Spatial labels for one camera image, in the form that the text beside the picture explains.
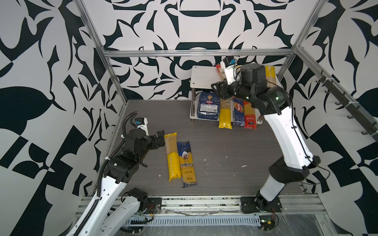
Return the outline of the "yellow spaghetti bag short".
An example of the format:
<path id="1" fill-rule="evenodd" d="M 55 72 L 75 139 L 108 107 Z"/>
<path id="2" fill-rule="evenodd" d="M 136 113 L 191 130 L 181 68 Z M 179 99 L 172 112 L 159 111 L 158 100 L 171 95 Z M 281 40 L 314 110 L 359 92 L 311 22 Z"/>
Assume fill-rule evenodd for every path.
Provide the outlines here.
<path id="1" fill-rule="evenodd" d="M 268 88 L 275 87 L 277 85 L 275 68 L 273 66 L 266 65 L 265 72 L 266 72 L 266 79 L 267 79 L 267 87 Z"/>

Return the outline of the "blue Barilla spaghetti bag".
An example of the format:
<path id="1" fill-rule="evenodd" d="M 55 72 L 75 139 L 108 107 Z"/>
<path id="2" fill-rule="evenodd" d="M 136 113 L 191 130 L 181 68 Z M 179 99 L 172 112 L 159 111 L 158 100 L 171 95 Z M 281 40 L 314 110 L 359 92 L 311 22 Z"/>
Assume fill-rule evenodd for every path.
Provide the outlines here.
<path id="1" fill-rule="evenodd" d="M 243 100 L 233 98 L 233 123 L 237 126 L 245 126 L 245 114 Z"/>

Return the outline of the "red yellow spaghetti bag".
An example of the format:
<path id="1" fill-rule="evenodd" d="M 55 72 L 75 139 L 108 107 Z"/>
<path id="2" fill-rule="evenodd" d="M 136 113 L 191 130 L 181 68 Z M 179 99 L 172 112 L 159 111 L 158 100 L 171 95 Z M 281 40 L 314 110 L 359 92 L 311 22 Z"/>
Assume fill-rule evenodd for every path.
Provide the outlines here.
<path id="1" fill-rule="evenodd" d="M 256 119 L 256 112 L 255 108 L 252 107 L 251 103 L 244 101 L 244 117 L 245 117 L 245 125 L 244 127 L 247 129 L 257 129 L 257 119 Z"/>

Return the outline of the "blue Barilla pasta box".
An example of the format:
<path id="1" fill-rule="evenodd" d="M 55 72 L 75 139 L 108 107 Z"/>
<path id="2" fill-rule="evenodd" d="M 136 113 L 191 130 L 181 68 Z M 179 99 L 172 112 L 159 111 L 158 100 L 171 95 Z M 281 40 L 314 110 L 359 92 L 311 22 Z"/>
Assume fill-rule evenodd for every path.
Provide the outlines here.
<path id="1" fill-rule="evenodd" d="M 197 117 L 217 121 L 220 114 L 220 100 L 213 92 L 201 92 L 198 98 Z"/>

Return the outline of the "blue label spaghetti bag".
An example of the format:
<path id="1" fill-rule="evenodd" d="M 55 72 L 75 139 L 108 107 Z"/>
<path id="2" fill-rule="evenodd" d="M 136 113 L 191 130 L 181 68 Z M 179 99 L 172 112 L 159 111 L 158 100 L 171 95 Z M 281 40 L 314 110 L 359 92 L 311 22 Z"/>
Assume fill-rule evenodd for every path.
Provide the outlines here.
<path id="1" fill-rule="evenodd" d="M 197 180 L 190 142 L 177 143 L 183 188 L 196 186 Z"/>

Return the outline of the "red label spaghetti bag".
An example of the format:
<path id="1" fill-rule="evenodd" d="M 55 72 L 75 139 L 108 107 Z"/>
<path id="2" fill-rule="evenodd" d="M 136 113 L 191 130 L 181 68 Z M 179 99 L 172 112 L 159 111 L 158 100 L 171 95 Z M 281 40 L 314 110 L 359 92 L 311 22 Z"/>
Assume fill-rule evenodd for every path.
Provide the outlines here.
<path id="1" fill-rule="evenodd" d="M 222 79 L 226 79 L 226 75 L 225 75 L 225 72 L 224 72 L 224 69 L 222 68 L 221 65 L 216 65 L 216 69 L 218 70 L 218 73 L 220 74 L 220 76 L 222 77 Z"/>

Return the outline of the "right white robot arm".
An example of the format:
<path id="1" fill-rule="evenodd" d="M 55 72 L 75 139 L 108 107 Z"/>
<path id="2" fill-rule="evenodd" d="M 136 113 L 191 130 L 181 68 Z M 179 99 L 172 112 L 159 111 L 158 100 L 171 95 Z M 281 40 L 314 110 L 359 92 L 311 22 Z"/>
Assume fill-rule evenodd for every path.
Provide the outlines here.
<path id="1" fill-rule="evenodd" d="M 303 181 L 321 160 L 311 153 L 300 134 L 290 95 L 277 84 L 268 87 L 263 65 L 248 64 L 237 69 L 236 64 L 221 62 L 220 66 L 225 79 L 212 84 L 213 91 L 221 99 L 239 98 L 258 109 L 282 150 L 282 157 L 269 167 L 265 184 L 245 212 L 271 211 L 284 187 Z"/>

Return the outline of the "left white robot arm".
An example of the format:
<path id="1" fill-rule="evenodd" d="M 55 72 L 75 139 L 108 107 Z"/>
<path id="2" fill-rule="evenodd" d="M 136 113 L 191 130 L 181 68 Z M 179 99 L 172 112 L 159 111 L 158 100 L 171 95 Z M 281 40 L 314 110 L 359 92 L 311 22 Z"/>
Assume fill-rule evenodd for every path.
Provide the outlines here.
<path id="1" fill-rule="evenodd" d="M 146 118 L 130 113 L 122 122 L 122 141 L 105 158 L 99 170 L 94 197 L 75 223 L 69 236 L 114 236 L 128 219 L 143 212 L 148 203 L 148 194 L 139 189 L 130 190 L 121 204 L 111 211 L 119 194 L 125 189 L 132 176 L 145 167 L 144 158 L 154 149 L 164 147 L 164 131 L 149 135 Z"/>

